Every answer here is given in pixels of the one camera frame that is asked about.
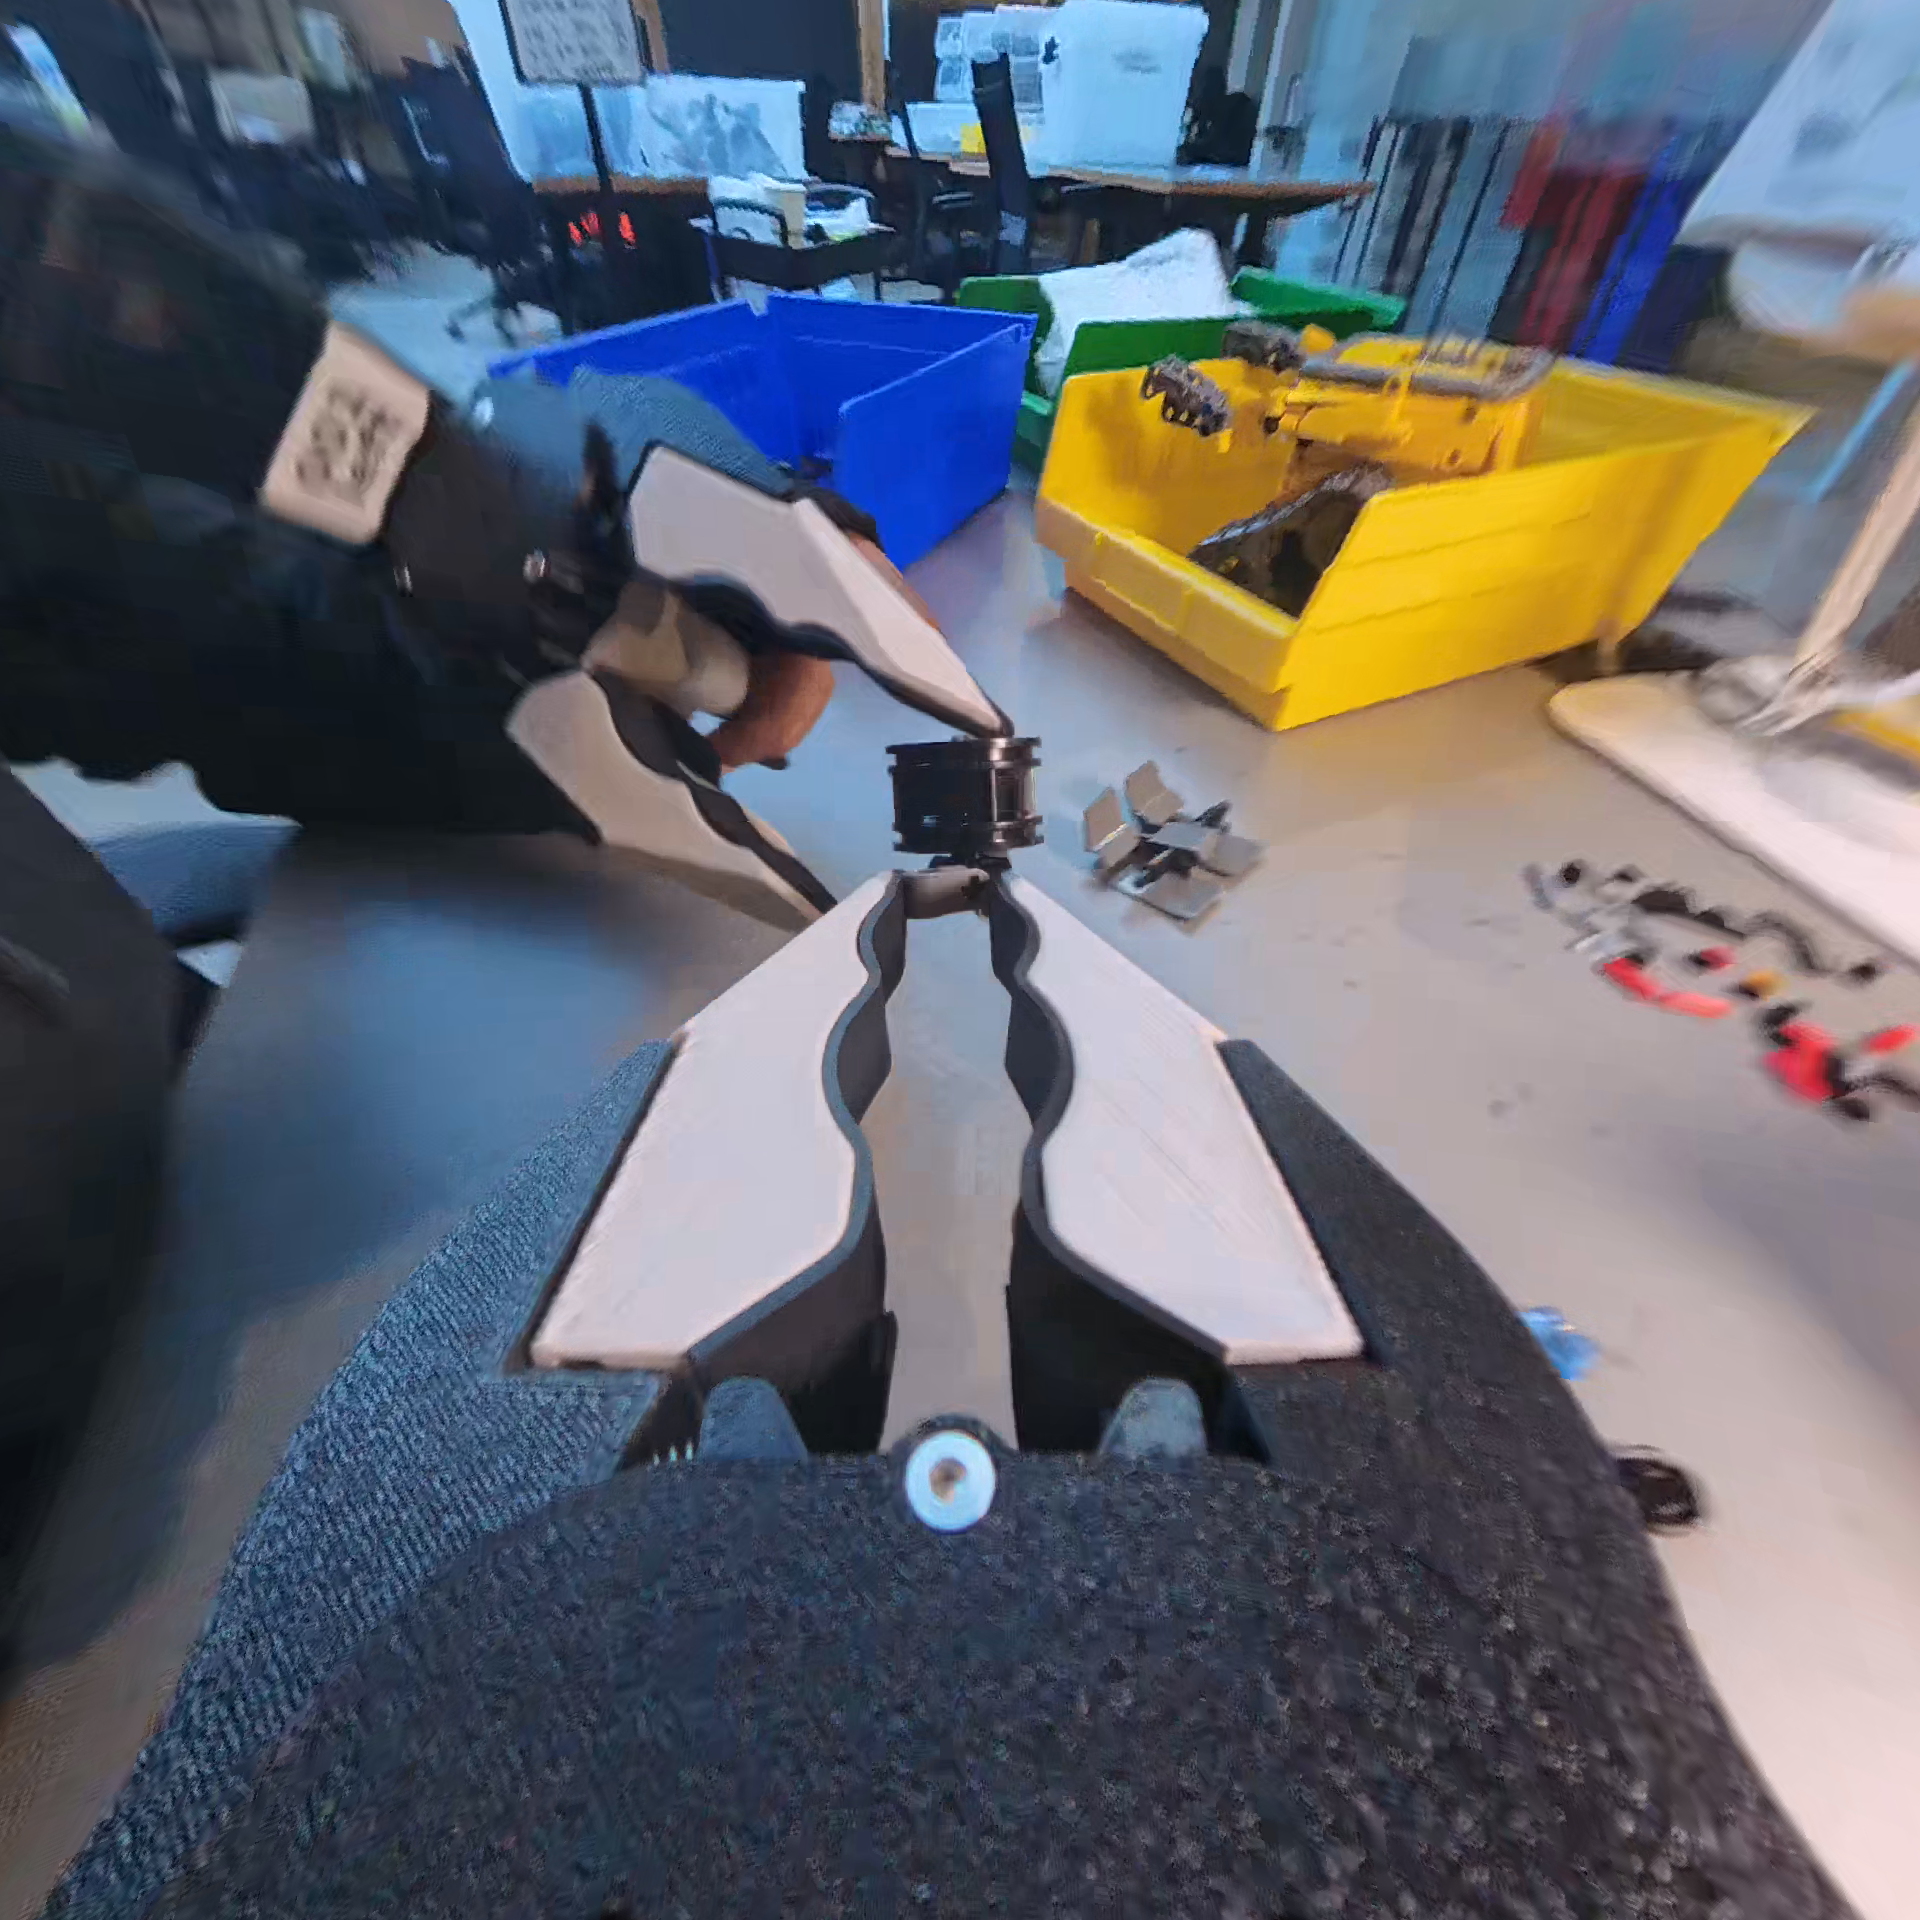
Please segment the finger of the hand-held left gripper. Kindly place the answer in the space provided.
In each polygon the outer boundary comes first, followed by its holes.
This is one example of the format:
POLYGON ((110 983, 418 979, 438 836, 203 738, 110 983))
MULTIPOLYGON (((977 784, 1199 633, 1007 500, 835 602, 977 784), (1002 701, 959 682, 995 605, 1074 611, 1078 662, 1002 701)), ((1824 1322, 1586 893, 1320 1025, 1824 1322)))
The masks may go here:
POLYGON ((775 928, 806 928, 835 908, 799 854, 723 787, 705 738, 649 694, 573 671, 524 689, 507 733, 591 834, 649 876, 775 928))
POLYGON ((626 493, 632 561, 761 649, 852 662, 897 706, 974 738, 1013 717, 939 628, 815 500, 779 497, 653 443, 626 493))

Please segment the pile of small brick pieces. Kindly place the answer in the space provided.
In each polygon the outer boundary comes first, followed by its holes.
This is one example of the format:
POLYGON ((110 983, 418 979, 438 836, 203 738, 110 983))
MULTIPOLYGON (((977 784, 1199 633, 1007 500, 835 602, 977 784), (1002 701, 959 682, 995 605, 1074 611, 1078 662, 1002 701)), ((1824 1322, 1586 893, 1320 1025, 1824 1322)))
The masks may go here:
POLYGON ((1910 964, 1631 866, 1528 861, 1521 889, 1612 997, 1740 1028, 1795 1106, 1852 1127, 1917 1109, 1917 1008, 1894 987, 1910 964))

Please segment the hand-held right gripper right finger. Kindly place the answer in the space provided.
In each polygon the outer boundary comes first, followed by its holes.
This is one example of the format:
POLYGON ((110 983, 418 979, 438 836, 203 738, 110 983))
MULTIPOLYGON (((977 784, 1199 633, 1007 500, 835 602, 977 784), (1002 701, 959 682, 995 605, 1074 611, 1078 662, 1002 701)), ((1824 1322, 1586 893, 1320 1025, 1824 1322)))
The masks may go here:
POLYGON ((1007 1075, 1027 1117, 1007 1279, 1023 1453, 1095 1453, 1122 1398, 1358 1362, 1365 1343, 1226 1035, 1032 882, 989 893, 1007 1075))

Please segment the long wooden table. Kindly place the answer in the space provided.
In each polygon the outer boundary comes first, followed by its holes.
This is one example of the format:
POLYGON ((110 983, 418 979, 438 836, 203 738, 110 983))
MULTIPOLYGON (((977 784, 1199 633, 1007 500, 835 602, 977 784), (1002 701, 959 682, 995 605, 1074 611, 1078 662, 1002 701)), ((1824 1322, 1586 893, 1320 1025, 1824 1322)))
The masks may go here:
POLYGON ((1261 267, 1275 226, 1355 208, 1368 179, 1261 175, 1250 168, 1095 168, 1023 153, 1027 236, 995 270, 1097 266, 1176 230, 1211 231, 1226 267, 1261 267))

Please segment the rack of hanging clothes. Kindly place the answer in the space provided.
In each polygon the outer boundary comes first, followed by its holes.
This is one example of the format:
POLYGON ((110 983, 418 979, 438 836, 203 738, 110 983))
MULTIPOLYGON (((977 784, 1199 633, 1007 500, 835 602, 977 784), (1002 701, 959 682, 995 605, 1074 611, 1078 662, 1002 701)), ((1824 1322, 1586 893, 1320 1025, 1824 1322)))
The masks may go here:
POLYGON ((1728 119, 1394 111, 1360 144, 1372 196, 1334 282, 1400 302, 1400 330, 1672 371, 1725 250, 1680 241, 1732 153, 1728 119))

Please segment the yellow plastic bin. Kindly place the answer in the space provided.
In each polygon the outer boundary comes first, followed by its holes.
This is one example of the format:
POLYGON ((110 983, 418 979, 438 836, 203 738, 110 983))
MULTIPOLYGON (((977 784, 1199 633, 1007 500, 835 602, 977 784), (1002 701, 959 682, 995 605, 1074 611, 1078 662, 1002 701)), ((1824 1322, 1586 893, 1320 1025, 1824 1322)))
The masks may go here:
POLYGON ((1038 539, 1072 592, 1266 733, 1628 636, 1811 418, 1558 357, 1521 467, 1365 507, 1290 617, 1142 539, 1158 428, 1142 371, 1065 382, 1038 539))

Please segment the black office chair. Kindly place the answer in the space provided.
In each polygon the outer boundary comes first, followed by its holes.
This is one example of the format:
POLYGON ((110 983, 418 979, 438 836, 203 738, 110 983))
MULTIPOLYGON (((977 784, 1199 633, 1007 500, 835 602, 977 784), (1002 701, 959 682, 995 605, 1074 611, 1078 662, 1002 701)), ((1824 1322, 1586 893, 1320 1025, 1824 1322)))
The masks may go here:
POLYGON ((1027 276, 1078 267, 1097 188, 1038 175, 1027 163, 1008 54, 974 63, 974 108, 989 175, 955 218, 962 273, 1027 276))

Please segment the white storage box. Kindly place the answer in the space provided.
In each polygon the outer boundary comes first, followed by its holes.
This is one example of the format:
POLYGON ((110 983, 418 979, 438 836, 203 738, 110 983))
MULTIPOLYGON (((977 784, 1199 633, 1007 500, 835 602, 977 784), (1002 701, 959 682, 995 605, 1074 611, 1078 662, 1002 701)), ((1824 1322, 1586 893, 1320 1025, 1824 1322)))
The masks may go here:
POLYGON ((1062 4, 1041 28, 1041 138, 1051 168, 1176 163, 1208 13, 1196 4, 1062 4))

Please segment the person's left hand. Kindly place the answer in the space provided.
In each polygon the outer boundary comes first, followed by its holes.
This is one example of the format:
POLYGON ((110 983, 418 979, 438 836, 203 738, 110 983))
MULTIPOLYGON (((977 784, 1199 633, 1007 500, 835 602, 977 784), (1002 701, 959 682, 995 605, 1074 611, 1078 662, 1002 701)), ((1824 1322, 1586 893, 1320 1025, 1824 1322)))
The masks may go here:
POLYGON ((749 689, 709 743, 723 770, 779 763, 821 725, 835 689, 826 660, 767 649, 749 660, 749 689))

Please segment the yellow tracked robot model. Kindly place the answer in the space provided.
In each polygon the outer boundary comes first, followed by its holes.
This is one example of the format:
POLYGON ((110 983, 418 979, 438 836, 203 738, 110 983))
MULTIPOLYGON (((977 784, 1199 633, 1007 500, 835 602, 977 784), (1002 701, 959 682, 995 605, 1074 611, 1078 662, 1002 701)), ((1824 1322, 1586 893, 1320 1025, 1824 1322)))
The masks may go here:
POLYGON ((1290 617, 1394 491, 1521 467, 1558 357, 1492 339, 1331 339, 1234 319, 1206 364, 1167 357, 1142 539, 1290 617))

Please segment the person's left forearm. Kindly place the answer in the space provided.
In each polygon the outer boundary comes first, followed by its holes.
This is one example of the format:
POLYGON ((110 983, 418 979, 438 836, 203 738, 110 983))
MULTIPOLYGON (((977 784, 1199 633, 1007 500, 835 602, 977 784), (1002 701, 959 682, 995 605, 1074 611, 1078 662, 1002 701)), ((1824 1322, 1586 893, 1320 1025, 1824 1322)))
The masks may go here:
POLYGON ((555 660, 423 568, 346 548, 123 443, 2 420, 2 761, 192 770, 313 831, 594 831, 507 717, 555 660))

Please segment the green plastic bin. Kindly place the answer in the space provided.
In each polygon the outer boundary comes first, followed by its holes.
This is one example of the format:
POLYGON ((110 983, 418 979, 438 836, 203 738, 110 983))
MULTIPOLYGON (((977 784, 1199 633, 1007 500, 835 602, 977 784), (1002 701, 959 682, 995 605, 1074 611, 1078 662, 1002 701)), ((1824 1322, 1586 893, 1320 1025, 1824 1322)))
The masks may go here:
MULTIPOLYGON (((1290 330, 1317 323, 1334 339, 1355 332, 1394 332, 1403 323, 1407 307, 1403 297, 1292 282, 1266 267, 1238 267, 1232 291, 1261 323, 1290 330)), ((955 285, 955 307, 1034 319, 1015 420, 1015 463, 1041 475, 1059 405, 1055 389, 1041 378, 1041 342, 1051 330, 1051 303, 1045 302, 1041 276, 966 276, 955 285)), ((1078 328, 1065 353, 1062 378, 1084 371, 1141 371, 1167 357, 1186 364, 1215 359, 1222 357, 1225 332, 1226 319, 1201 317, 1089 319, 1078 328)))

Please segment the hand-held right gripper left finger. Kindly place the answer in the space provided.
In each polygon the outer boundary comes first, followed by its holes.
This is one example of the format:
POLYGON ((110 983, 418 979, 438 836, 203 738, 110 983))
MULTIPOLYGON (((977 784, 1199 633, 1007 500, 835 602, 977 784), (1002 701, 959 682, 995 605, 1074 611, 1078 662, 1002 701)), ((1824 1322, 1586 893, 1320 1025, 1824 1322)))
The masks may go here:
POLYGON ((812 1453, 878 1449, 897 1320, 863 1117, 890 1068, 900 876, 691 1014, 528 1331, 528 1364, 776 1387, 812 1453))

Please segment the small grey connector assembly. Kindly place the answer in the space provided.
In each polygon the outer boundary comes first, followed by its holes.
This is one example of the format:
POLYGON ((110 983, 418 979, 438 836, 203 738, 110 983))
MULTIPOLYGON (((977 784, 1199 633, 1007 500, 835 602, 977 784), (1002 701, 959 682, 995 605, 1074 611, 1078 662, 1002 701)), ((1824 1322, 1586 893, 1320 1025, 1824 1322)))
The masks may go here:
POLYGON ((896 882, 909 922, 939 922, 994 914, 1007 876, 1008 861, 1002 854, 974 861, 937 854, 925 868, 897 868, 896 882))

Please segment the black toy wheel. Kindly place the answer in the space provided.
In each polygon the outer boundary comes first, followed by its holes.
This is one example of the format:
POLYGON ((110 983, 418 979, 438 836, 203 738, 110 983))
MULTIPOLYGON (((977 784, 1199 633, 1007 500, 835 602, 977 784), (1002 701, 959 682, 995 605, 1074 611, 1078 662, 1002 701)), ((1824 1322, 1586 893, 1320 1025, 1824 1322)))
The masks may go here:
POLYGON ((1041 740, 943 738, 888 747, 896 852, 946 866, 1002 866, 1045 839, 1041 740))

